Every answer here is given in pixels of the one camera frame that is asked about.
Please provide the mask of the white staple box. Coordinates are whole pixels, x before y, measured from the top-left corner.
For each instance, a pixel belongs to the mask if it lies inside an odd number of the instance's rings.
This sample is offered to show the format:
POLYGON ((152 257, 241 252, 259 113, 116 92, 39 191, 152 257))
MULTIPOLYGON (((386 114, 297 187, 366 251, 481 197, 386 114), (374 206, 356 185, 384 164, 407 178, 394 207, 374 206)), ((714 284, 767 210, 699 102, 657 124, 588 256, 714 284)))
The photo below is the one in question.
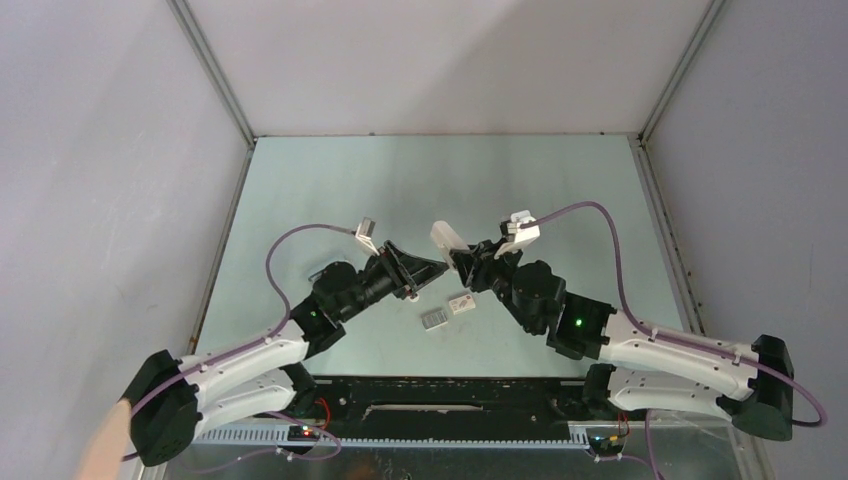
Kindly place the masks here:
POLYGON ((476 301, 471 293, 465 292, 451 297, 448 307, 454 316, 461 315, 476 308, 476 301))

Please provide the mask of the grey staple strip block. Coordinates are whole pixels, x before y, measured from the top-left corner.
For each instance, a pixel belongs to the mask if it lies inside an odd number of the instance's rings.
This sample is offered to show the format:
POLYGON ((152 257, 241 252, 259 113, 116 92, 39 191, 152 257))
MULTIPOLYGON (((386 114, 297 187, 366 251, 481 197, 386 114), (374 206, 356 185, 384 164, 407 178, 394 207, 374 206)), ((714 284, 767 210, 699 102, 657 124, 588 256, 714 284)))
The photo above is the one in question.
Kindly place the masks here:
POLYGON ((421 324, 425 331, 431 331, 448 324, 448 316, 444 309, 432 310, 422 315, 421 324))

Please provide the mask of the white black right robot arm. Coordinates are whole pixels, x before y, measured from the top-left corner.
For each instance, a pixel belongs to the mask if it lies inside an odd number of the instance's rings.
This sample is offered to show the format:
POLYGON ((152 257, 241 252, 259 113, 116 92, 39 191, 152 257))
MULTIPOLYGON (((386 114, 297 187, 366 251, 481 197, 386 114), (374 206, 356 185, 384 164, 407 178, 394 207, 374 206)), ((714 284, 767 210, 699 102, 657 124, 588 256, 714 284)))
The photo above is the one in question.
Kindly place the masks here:
POLYGON ((573 360, 591 359, 581 392, 585 411, 606 418, 617 409, 679 410, 728 420, 772 441, 793 436, 794 376, 786 343, 762 334, 733 343, 631 321, 609 303, 567 291, 544 261, 521 263, 521 252, 498 245, 442 250, 463 285, 490 291, 518 325, 573 360))

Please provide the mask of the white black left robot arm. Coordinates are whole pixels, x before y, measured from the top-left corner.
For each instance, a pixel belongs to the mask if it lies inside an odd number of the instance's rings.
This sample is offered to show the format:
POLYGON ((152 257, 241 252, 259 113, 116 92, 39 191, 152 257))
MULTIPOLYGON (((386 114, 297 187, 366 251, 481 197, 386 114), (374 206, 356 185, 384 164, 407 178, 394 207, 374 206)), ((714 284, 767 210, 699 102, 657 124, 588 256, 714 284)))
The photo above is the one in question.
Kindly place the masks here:
POLYGON ((362 268, 345 261, 325 266, 284 325, 257 339, 203 355, 150 355, 123 394, 131 405, 134 457, 156 466, 233 420, 284 409, 308 414, 316 390, 303 361, 340 340, 345 322, 388 296, 417 296, 449 268, 445 260, 412 255, 387 241, 362 268))

